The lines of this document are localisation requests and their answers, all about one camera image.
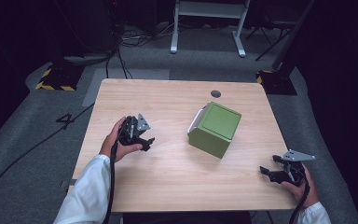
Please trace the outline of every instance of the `lab coat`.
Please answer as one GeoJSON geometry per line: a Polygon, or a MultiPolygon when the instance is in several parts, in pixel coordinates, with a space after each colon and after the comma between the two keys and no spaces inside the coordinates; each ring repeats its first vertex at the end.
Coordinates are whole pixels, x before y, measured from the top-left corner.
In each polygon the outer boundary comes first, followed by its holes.
{"type": "MultiPolygon", "coordinates": [[[[89,162],[72,190],[66,195],[54,223],[102,223],[106,215],[109,190],[110,159],[104,155],[97,155],[89,162]]],[[[297,224],[314,223],[331,223],[321,203],[298,213],[297,224]]]]}

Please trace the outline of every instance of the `yellow black tape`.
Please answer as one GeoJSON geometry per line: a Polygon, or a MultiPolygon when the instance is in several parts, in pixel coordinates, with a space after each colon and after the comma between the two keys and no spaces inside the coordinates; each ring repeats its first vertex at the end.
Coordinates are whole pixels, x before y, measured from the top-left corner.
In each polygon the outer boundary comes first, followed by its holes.
{"type": "Polygon", "coordinates": [[[62,85],[61,83],[55,83],[53,72],[51,72],[52,66],[53,65],[48,67],[48,69],[40,78],[35,88],[37,90],[43,89],[49,91],[75,91],[76,83],[74,85],[67,85],[67,84],[62,85]]]}
{"type": "Polygon", "coordinates": [[[255,79],[257,81],[258,84],[263,85],[263,78],[261,77],[261,73],[274,73],[274,71],[269,71],[269,70],[261,70],[255,73],[255,79]]]}

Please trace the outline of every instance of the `human hand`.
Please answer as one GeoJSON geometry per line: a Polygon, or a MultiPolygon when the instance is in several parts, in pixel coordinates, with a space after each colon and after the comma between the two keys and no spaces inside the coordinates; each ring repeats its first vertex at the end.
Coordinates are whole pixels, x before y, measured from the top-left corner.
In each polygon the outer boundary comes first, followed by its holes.
{"type": "MultiPolygon", "coordinates": [[[[318,199],[318,192],[316,190],[316,186],[313,182],[312,177],[310,176],[310,171],[308,170],[308,168],[302,164],[305,170],[305,175],[308,179],[309,185],[310,185],[310,193],[308,194],[307,200],[304,202],[303,207],[307,208],[310,207],[312,205],[314,205],[315,203],[319,202],[318,199]]],[[[297,187],[296,185],[293,185],[291,183],[288,183],[286,181],[283,181],[281,183],[281,185],[289,190],[296,198],[296,201],[299,203],[299,201],[301,200],[302,196],[304,195],[304,191],[305,191],[305,180],[303,180],[303,183],[297,187]]]]}
{"type": "MultiPolygon", "coordinates": [[[[106,136],[105,140],[103,141],[101,150],[100,150],[100,155],[105,155],[107,157],[110,157],[111,148],[112,148],[113,144],[116,142],[118,130],[120,129],[121,125],[124,123],[125,120],[126,120],[126,117],[123,117],[122,119],[120,119],[113,127],[112,132],[106,136]]],[[[123,157],[125,155],[132,153],[134,151],[138,151],[140,149],[142,149],[141,144],[123,146],[120,143],[118,143],[115,162],[118,162],[121,159],[123,159],[123,157]]]]}

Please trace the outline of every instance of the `table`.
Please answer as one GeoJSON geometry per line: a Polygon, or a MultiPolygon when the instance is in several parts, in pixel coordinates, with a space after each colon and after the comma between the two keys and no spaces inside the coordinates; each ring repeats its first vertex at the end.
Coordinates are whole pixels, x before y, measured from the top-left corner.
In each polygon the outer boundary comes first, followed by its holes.
{"type": "Polygon", "coordinates": [[[281,170],[271,156],[286,146],[261,85],[257,83],[105,79],[89,121],[73,179],[98,154],[123,116],[141,112],[156,137],[151,149],[116,164],[113,211],[273,210],[296,207],[259,166],[281,170]],[[220,91],[213,98],[211,91],[220,91]],[[242,113],[222,160],[192,147],[186,130],[208,102],[242,113]]]}
{"type": "Polygon", "coordinates": [[[182,16],[201,16],[201,17],[217,17],[239,19],[237,31],[233,31],[235,45],[237,46],[240,57],[245,57],[246,52],[243,48],[240,35],[248,12],[250,0],[246,0],[243,5],[238,4],[223,4],[223,3],[206,3],[206,2],[187,2],[176,0],[174,26],[171,43],[171,53],[177,52],[178,45],[178,25],[179,15],[182,16]]]}

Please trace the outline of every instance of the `green box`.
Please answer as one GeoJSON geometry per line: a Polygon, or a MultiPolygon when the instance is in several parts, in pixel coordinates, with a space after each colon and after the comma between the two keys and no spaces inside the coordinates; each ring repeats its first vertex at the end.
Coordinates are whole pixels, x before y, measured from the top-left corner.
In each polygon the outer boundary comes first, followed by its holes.
{"type": "Polygon", "coordinates": [[[199,111],[188,128],[189,143],[222,159],[240,120],[240,113],[210,102],[199,111]]]}

